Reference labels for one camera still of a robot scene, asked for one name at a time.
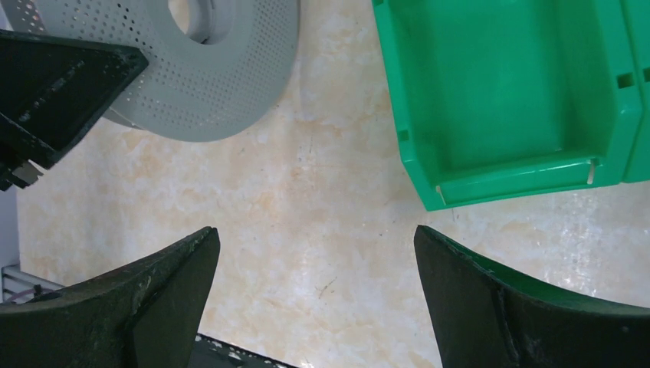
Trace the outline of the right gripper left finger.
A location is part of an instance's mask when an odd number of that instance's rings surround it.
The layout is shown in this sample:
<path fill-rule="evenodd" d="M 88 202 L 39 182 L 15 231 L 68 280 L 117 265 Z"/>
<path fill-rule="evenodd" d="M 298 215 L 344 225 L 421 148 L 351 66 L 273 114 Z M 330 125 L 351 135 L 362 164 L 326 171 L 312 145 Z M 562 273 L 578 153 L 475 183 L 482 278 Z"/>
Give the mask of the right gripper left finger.
<path fill-rule="evenodd" d="M 1 305 L 3 367 L 187 367 L 218 264 L 205 227 L 105 274 Z"/>

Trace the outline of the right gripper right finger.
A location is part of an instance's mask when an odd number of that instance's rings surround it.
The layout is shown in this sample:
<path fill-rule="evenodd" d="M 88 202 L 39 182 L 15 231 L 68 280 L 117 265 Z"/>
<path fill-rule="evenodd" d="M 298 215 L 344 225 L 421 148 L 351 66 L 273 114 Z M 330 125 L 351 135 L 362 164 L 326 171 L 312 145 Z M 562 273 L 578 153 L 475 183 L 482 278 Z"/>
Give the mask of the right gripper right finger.
<path fill-rule="evenodd" d="M 445 367 L 647 367 L 649 310 L 548 284 L 433 228 L 414 236 Z"/>

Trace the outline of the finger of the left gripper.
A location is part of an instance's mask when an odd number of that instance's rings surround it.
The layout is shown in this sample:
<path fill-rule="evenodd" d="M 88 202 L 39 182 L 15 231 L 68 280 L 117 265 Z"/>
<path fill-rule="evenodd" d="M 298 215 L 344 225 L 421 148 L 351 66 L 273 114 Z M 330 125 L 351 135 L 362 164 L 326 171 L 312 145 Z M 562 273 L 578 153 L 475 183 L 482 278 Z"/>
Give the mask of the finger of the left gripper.
<path fill-rule="evenodd" d="M 147 68 L 135 47 L 1 32 L 1 189 L 60 162 Z"/>

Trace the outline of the grey perforated cable spool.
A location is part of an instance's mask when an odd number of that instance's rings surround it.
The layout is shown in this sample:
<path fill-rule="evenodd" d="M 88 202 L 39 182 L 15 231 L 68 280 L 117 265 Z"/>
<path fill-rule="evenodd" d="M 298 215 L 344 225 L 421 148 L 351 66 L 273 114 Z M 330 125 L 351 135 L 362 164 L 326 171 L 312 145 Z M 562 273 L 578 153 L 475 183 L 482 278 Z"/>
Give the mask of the grey perforated cable spool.
<path fill-rule="evenodd" d="M 139 48 L 149 65 L 105 113 L 186 142 L 234 136 L 277 102 L 291 75 L 297 1 L 190 1 L 182 30 L 167 1 L 3 1 L 14 31 Z"/>

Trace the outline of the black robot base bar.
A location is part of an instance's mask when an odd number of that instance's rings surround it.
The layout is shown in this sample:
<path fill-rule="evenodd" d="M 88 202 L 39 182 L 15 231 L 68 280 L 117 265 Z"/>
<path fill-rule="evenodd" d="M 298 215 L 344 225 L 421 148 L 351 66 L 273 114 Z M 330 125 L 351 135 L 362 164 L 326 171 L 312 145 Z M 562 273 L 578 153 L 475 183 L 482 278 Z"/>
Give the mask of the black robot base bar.
<path fill-rule="evenodd" d="M 295 368 L 295 366 L 198 333 L 188 368 Z"/>

